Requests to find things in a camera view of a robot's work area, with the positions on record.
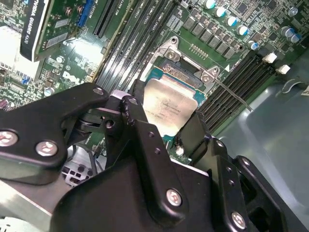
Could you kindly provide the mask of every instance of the cable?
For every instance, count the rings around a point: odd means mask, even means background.
[[[96,159],[96,163],[97,163],[98,167],[101,169],[101,172],[103,172],[104,170],[103,170],[103,168],[102,168],[100,162],[99,162],[97,159]]]
[[[76,155],[77,147],[76,147],[76,145],[73,145],[72,147],[73,147],[73,153],[72,153],[72,155],[68,158],[67,162],[70,162],[70,161],[74,158],[74,156]]]
[[[97,166],[96,166],[96,163],[95,163],[95,157],[93,156],[92,151],[88,147],[86,147],[86,145],[84,145],[84,144],[77,143],[76,145],[81,147],[82,149],[84,149],[88,153],[93,174],[97,175],[98,170],[97,170]]]

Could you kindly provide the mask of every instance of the blue pcie slot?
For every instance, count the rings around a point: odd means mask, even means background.
[[[88,19],[94,0],[87,0],[82,15],[78,20],[77,26],[83,27]]]

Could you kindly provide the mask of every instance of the silver screw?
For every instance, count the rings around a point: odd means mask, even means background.
[[[103,95],[104,94],[103,90],[101,88],[99,88],[99,87],[98,88],[94,88],[93,91],[96,94],[99,94],[99,95]]]
[[[53,142],[43,141],[36,145],[35,150],[41,156],[53,156],[57,153],[58,147]]]
[[[202,76],[201,79],[202,79],[202,82],[209,82],[209,80],[210,80],[209,76],[207,76],[207,75]]]
[[[249,161],[248,161],[247,159],[242,158],[242,161],[243,161],[247,166],[250,166],[250,163],[249,163]]]
[[[183,147],[180,146],[180,145],[176,146],[176,155],[177,155],[177,156],[183,156],[183,154],[184,154],[184,149],[183,149]]]
[[[297,15],[298,13],[298,9],[296,7],[292,7],[290,10],[289,10],[289,16],[290,17],[293,17],[295,15]]]
[[[166,197],[167,197],[169,203],[173,206],[180,206],[182,204],[181,196],[179,195],[178,192],[176,192],[172,189],[169,189],[166,192]]]
[[[175,57],[175,54],[173,52],[169,52],[168,57],[170,59],[173,59]]]
[[[138,105],[137,101],[134,98],[130,98],[129,102],[131,102],[132,104]]]
[[[242,230],[244,230],[246,228],[246,222],[239,213],[233,212],[232,213],[232,219],[233,219],[233,222],[235,223],[235,225],[238,228],[240,228]]]
[[[217,140],[217,144],[218,144],[219,146],[221,146],[221,147],[224,147],[224,144],[223,144],[221,141],[219,141],[219,140]]]
[[[0,131],[0,146],[12,146],[18,141],[18,136],[11,131]]]

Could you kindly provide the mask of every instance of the black plastic bracket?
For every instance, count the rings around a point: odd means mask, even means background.
[[[108,93],[86,83],[51,97],[0,114],[0,131],[17,135],[17,142],[0,146],[0,178],[43,185],[55,181],[67,158],[68,136],[77,117],[100,107]],[[51,156],[38,154],[40,142],[56,145]]]

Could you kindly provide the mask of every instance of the motherboard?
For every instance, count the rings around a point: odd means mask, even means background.
[[[193,110],[216,135],[304,53],[308,21],[306,0],[0,0],[0,108],[84,82],[154,85],[155,70],[169,77],[158,86],[202,93]],[[173,136],[170,155],[189,163]]]

